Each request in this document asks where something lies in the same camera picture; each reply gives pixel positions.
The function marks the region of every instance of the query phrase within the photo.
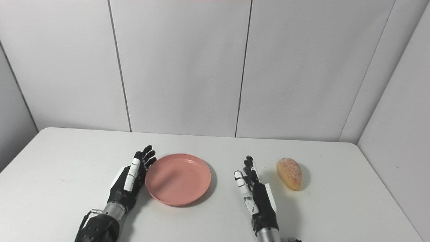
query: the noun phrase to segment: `robotic hand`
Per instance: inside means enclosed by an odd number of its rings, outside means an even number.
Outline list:
[[[251,224],[258,242],[281,242],[276,220],[276,205],[269,184],[262,184],[255,169],[254,160],[247,156],[241,171],[234,172],[234,179],[243,196],[246,207],[252,215]],[[286,242],[301,242],[288,238]]]
[[[112,186],[104,210],[92,209],[84,216],[75,242],[115,242],[118,239],[119,221],[136,204],[136,196],[145,182],[146,172],[157,160],[154,155],[151,145],[136,152],[132,164],[122,170]]]

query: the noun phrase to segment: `bread roll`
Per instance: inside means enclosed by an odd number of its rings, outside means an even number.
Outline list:
[[[298,191],[301,185],[301,169],[298,163],[291,158],[282,158],[276,164],[276,171],[285,185],[294,191]]]

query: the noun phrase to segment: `robotic forearm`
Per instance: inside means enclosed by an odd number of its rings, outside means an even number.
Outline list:
[[[136,204],[136,196],[144,183],[146,172],[157,160],[154,155],[152,146],[136,152],[132,164],[122,170],[111,187],[105,208],[93,209],[84,217],[75,242],[115,242],[118,239],[120,220]]]

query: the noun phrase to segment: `white table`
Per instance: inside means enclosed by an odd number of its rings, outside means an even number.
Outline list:
[[[421,242],[360,150],[350,143],[199,137],[47,128],[0,173],[0,235],[8,242],[73,241],[83,216],[104,208],[109,186],[135,151],[190,153],[211,167],[205,196],[169,207],[142,189],[122,242],[252,242],[250,215],[233,172],[252,155],[271,183],[282,237],[304,242]],[[287,189],[276,162],[301,164],[302,191]]]

